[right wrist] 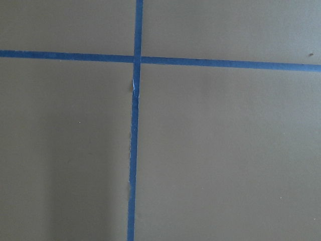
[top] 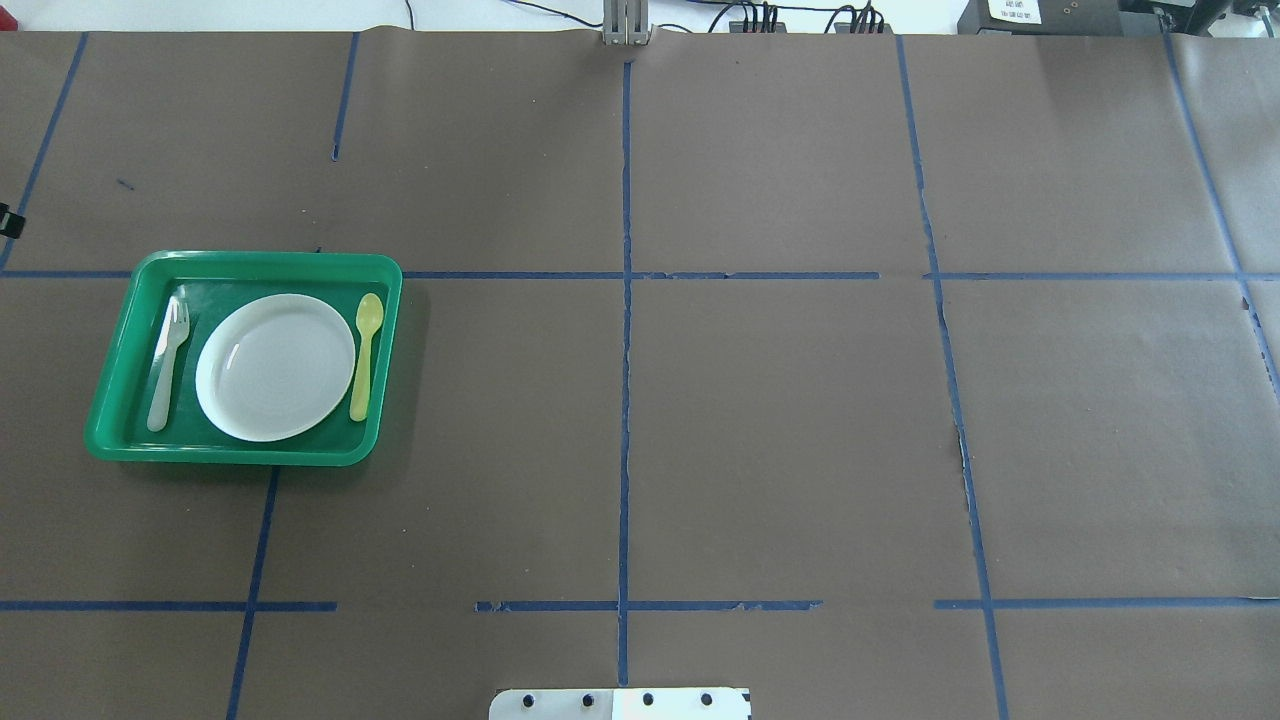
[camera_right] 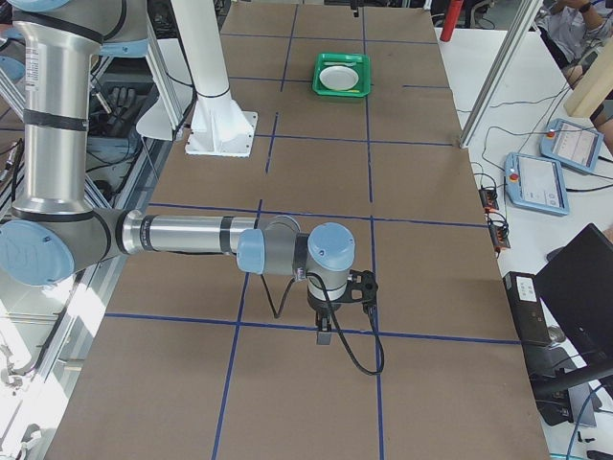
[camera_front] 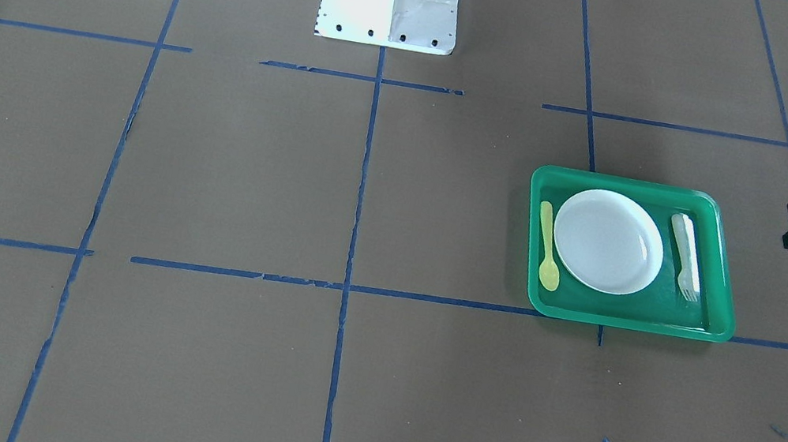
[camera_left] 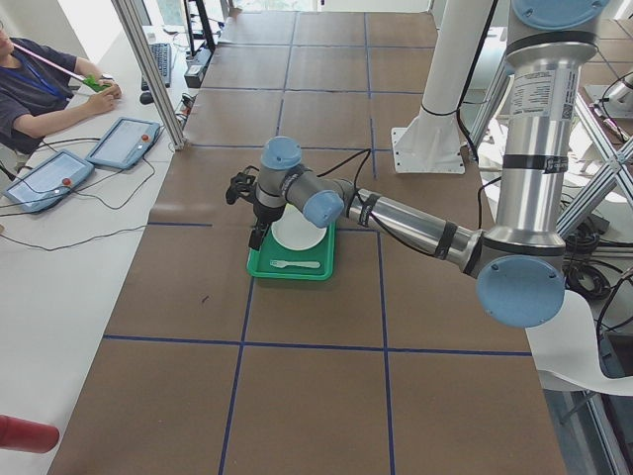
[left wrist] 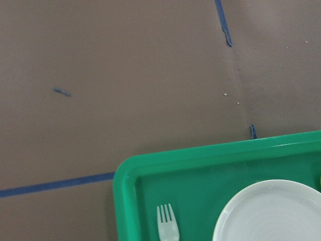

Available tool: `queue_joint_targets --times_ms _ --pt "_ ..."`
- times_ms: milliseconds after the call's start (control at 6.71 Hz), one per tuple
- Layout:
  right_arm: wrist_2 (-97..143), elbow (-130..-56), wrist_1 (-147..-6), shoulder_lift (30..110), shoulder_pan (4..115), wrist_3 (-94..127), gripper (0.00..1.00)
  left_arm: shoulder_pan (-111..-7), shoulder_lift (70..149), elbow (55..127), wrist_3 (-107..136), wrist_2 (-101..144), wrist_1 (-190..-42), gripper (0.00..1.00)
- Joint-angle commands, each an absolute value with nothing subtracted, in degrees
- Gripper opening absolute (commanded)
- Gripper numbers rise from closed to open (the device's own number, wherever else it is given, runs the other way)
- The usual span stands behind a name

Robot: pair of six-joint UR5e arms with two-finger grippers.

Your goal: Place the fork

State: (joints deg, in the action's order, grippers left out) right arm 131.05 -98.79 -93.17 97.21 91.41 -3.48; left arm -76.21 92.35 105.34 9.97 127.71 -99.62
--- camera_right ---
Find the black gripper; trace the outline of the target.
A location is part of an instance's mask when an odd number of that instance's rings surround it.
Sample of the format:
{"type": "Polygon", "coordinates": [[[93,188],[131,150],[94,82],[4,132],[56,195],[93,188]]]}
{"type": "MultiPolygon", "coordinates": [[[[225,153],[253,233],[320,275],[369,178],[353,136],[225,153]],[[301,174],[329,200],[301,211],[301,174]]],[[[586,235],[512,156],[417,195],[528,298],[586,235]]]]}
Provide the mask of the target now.
{"type": "Polygon", "coordinates": [[[317,327],[316,344],[330,345],[331,342],[331,311],[338,311],[341,307],[340,302],[332,301],[329,303],[326,300],[321,300],[313,295],[310,291],[307,292],[308,305],[315,311],[315,325],[317,327]]]}

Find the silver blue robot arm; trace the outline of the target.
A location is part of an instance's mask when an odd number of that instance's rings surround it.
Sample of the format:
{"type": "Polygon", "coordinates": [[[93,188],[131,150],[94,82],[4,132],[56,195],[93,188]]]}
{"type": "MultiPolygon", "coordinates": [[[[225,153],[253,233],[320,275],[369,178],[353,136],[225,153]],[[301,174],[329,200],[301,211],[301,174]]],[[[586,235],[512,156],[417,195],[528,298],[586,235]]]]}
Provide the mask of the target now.
{"type": "Polygon", "coordinates": [[[44,286],[120,254],[224,254],[242,271],[306,281],[317,340],[340,334],[337,309],[351,301],[355,243],[338,223],[309,233],[288,216],[153,216],[90,206],[84,197],[90,61],[143,57],[143,1],[16,1],[13,26],[26,42],[25,189],[1,228],[1,266],[44,286]]]}

